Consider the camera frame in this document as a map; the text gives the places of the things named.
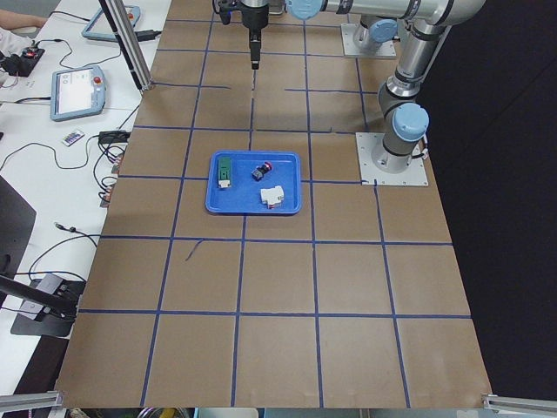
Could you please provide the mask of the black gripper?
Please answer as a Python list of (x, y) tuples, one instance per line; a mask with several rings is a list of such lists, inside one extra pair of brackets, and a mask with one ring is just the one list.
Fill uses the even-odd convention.
[(261, 57), (262, 33), (267, 26), (267, 1), (266, 0), (241, 0), (240, 11), (242, 24), (249, 29), (249, 47), (251, 65), (253, 70), (258, 70)]

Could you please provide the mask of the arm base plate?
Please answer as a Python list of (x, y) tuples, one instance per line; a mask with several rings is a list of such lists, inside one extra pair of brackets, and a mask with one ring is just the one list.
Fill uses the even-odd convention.
[(363, 185), (428, 186), (424, 158), (418, 145), (399, 157), (384, 148), (384, 133), (357, 132), (360, 182)]
[(396, 58), (396, 50), (392, 39), (388, 39), (384, 43), (376, 42), (370, 31), (360, 24), (341, 24), (340, 32), (345, 57)]

